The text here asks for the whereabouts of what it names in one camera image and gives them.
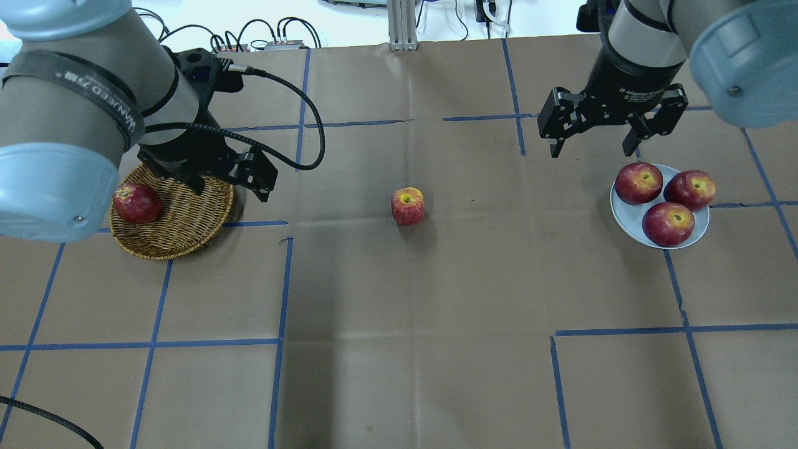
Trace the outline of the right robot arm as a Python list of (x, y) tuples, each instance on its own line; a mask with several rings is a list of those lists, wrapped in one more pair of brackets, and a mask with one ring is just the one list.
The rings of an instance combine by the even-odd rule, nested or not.
[(795, 1), (587, 1), (576, 28), (602, 47), (579, 93), (553, 88), (537, 118), (558, 157), (568, 138), (629, 125), (626, 156), (669, 135), (689, 105), (684, 64), (709, 107), (739, 128), (796, 120)]

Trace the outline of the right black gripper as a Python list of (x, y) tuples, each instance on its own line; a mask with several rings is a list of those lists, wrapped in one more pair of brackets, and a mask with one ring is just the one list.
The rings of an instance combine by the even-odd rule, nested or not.
[(596, 126), (630, 126), (623, 139), (626, 157), (644, 140), (673, 133), (689, 105), (683, 86), (675, 82), (681, 66), (648, 67), (599, 54), (581, 91), (556, 86), (542, 106), (538, 132), (548, 139), (551, 157), (559, 157), (565, 140)]

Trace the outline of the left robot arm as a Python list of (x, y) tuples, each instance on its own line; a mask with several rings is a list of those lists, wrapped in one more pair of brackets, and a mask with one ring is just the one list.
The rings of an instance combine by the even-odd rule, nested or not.
[(129, 1), (3, 1), (1, 13), (22, 41), (2, 75), (4, 236), (89, 238), (134, 146), (156, 176), (196, 194), (211, 176), (267, 201), (277, 170), (263, 151), (203, 136), (218, 129), (212, 95), (240, 91), (247, 67), (169, 51)]

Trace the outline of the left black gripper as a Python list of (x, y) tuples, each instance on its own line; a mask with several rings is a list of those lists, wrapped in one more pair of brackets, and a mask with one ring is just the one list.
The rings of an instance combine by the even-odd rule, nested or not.
[(203, 194), (206, 176), (247, 188), (262, 203), (276, 187), (277, 168), (265, 146), (223, 130), (208, 112), (194, 122), (169, 120), (145, 130), (138, 144), (140, 162), (155, 176), (177, 181), (197, 196)]

